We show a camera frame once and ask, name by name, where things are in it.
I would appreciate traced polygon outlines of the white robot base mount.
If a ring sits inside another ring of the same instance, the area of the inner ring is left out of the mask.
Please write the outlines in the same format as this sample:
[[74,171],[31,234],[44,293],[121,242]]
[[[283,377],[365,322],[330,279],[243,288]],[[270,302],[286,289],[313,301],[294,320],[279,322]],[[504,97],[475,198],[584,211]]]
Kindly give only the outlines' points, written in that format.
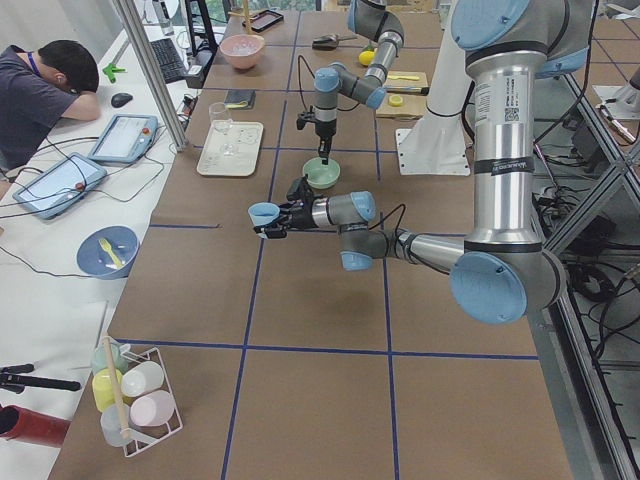
[[410,129],[396,131],[399,170],[402,175],[467,176],[469,168],[462,115],[471,87],[465,52],[451,35],[455,2],[450,3],[426,110]]

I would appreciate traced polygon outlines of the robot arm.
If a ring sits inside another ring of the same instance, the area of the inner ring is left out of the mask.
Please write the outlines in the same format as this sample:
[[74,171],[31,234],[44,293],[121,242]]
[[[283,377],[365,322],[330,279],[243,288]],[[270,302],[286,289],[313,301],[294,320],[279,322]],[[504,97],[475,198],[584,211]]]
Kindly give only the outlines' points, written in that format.
[[574,72],[587,61],[592,1],[460,1],[448,31],[465,58],[475,95],[474,227],[461,241],[401,228],[373,230],[369,192],[333,197],[295,180],[284,204],[249,210],[264,238],[289,230],[335,227],[348,271],[379,258],[421,264],[449,277],[463,311],[506,324],[554,303],[565,284],[560,261],[532,227],[533,89],[539,78]]
[[340,63],[333,62],[315,73],[315,104],[298,115],[296,127],[301,130],[312,123],[319,137],[318,156],[328,163],[333,136],[336,134],[338,96],[340,94],[378,109],[385,98],[383,85],[388,71],[404,45],[404,30],[398,18],[386,8],[384,1],[353,1],[348,12],[348,28],[375,44],[374,58],[359,77]]

